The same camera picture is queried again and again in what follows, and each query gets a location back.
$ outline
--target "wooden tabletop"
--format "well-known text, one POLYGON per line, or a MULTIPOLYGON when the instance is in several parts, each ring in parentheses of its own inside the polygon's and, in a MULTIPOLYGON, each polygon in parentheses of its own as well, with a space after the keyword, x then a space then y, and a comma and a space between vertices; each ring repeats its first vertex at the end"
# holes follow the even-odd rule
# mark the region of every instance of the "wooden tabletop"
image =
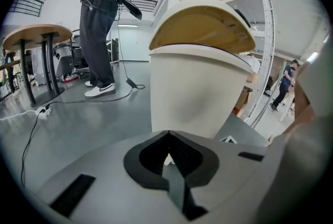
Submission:
POLYGON ((12 67, 16 64, 19 64, 19 63, 20 63, 20 60, 14 60, 10 63, 2 64, 2 65, 0 65, 0 71, 4 70, 6 68, 10 68, 10 67, 12 67))
POLYGON ((20 41, 26 40, 25 48, 31 49, 40 47, 41 42, 47 41, 46 36, 42 36, 48 33, 54 33, 53 43, 60 43, 66 41, 72 37, 72 31, 55 24, 33 24, 26 27, 21 27, 12 31, 6 36, 3 41, 5 50, 19 50, 20 41))

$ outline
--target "white shelving unit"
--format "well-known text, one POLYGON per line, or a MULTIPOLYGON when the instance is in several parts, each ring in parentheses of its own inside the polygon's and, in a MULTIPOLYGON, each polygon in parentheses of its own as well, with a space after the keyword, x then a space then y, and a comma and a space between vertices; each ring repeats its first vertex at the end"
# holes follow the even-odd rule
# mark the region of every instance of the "white shelving unit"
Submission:
POLYGON ((225 3, 232 3, 230 6, 237 7, 250 23, 259 23, 258 19, 264 22, 264 31, 252 30, 252 35, 259 40, 264 40, 263 58, 259 70, 257 83, 251 84, 253 93, 240 117, 246 123, 259 104, 264 93, 267 81, 272 69, 274 50, 275 50, 275 23, 274 12, 271 0, 223 0, 225 3))

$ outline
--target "white sneaker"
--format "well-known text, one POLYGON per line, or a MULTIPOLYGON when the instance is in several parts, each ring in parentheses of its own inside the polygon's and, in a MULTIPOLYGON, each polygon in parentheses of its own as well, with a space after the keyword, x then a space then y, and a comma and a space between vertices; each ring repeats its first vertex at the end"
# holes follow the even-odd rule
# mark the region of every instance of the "white sneaker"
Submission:
POLYGON ((116 89, 114 87, 114 83, 110 84, 105 88, 95 87, 93 90, 88 91, 84 94, 86 98, 96 98, 104 95, 114 94, 116 89))
POLYGON ((12 96, 15 97, 15 96, 19 95, 20 92, 21 92, 21 90, 20 90, 20 89, 17 89, 17 90, 14 92, 14 94, 12 94, 12 96))
POLYGON ((86 87, 94 87, 94 86, 90 83, 90 81, 85 82, 85 86, 86 86, 86 87))

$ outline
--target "railing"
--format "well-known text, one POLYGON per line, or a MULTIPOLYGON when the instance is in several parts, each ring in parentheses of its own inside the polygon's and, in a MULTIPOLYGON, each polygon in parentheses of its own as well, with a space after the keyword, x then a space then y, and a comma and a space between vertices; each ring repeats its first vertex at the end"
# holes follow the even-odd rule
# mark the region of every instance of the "railing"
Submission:
POLYGON ((19 12, 39 17, 44 2, 39 0, 14 0, 8 12, 19 12))
POLYGON ((154 12, 157 1, 152 0, 129 0, 131 3, 133 3, 136 7, 138 7, 141 11, 147 11, 147 12, 154 12))

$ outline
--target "power strip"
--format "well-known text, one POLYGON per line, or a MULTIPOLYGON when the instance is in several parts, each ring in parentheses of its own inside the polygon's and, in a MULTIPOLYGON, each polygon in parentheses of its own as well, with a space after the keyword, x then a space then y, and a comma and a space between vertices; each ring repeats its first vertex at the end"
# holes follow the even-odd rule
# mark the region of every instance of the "power strip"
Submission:
POLYGON ((51 113, 51 108, 46 109, 45 107, 39 107, 35 111, 36 116, 38 116, 39 114, 39 117, 44 117, 44 118, 46 118, 50 113, 51 113))

